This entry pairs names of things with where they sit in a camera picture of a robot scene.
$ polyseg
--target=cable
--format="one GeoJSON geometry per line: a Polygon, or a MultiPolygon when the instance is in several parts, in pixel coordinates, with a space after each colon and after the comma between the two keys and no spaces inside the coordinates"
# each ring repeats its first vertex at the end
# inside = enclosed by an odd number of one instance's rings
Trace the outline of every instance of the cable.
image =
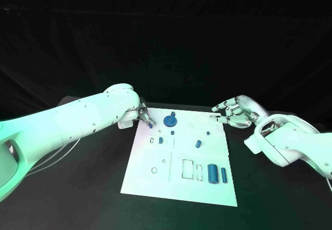
{"type": "MultiPolygon", "coordinates": [[[[74,149],[74,147],[77,146],[79,142],[80,142],[82,139],[79,139],[76,145],[71,147],[70,151],[66,153],[66,155],[58,159],[58,161],[70,154],[71,150],[74,149]]],[[[31,176],[34,173],[40,172],[41,170],[47,169],[48,167],[51,167],[57,162],[54,162],[51,165],[48,165],[47,167],[41,168],[38,171],[27,174],[27,177],[31,176]]]]}
{"type": "Polygon", "coordinates": [[[56,153],[41,164],[38,164],[35,167],[32,167],[31,171],[32,171],[34,169],[37,169],[40,166],[43,166],[43,165],[57,156],[57,154],[61,152],[61,150],[64,149],[66,146],[67,146],[67,145],[64,145],[64,146],[61,147],[61,149],[57,151],[57,153],[56,153]]]}
{"type": "Polygon", "coordinates": [[[327,181],[328,181],[328,185],[330,185],[330,187],[331,187],[331,191],[332,191],[331,181],[330,181],[330,179],[328,179],[328,178],[327,178],[327,181]]]}

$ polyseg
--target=black backdrop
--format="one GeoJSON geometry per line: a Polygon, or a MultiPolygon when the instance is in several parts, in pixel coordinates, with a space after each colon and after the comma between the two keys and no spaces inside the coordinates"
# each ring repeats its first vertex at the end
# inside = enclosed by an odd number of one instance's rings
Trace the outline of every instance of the black backdrop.
{"type": "Polygon", "coordinates": [[[129,83],[149,102],[237,95],[331,128],[332,11],[291,1],[2,3],[0,119],[129,83]]]}

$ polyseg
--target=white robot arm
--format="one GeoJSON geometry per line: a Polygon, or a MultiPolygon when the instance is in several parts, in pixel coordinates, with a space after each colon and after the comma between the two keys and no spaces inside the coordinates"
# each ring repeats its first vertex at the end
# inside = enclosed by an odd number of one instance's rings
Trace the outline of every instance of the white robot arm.
{"type": "Polygon", "coordinates": [[[116,122],[119,128],[132,127],[134,120],[157,124],[132,85],[118,84],[105,93],[0,122],[0,201],[50,152],[116,122]]]}
{"type": "Polygon", "coordinates": [[[332,133],[320,133],[294,115],[272,115],[245,95],[224,101],[213,111],[223,108],[227,116],[211,116],[214,121],[237,128],[256,124],[255,134],[245,141],[255,154],[263,152],[282,167],[302,159],[324,177],[332,179],[332,133]]]}

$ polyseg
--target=white paper sheet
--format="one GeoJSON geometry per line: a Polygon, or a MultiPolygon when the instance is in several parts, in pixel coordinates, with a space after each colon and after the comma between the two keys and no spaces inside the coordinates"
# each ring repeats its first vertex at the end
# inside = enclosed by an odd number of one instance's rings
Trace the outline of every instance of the white paper sheet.
{"type": "Polygon", "coordinates": [[[149,115],[158,125],[151,129],[139,123],[122,193],[237,207],[224,127],[210,119],[210,115],[220,114],[149,108],[149,115]],[[178,124],[167,127],[164,119],[172,111],[178,124]],[[194,179],[183,176],[184,160],[193,161],[194,179]],[[219,167],[219,184],[209,183],[209,164],[219,167]],[[227,170],[227,184],[222,168],[227,170]]]}

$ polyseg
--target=table surface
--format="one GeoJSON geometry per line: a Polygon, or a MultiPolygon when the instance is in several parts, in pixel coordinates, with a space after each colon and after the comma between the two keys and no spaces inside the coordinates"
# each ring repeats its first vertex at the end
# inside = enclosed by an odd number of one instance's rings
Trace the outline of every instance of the table surface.
{"type": "MultiPolygon", "coordinates": [[[[67,97],[60,105],[77,99],[67,97]]],[[[148,106],[211,111],[191,105],[148,106]]],[[[123,130],[116,124],[84,137],[67,157],[25,178],[0,203],[2,230],[331,228],[325,178],[304,161],[282,168],[263,153],[252,153],[245,139],[255,127],[224,126],[239,207],[122,194],[136,128],[138,122],[123,130]]]]}

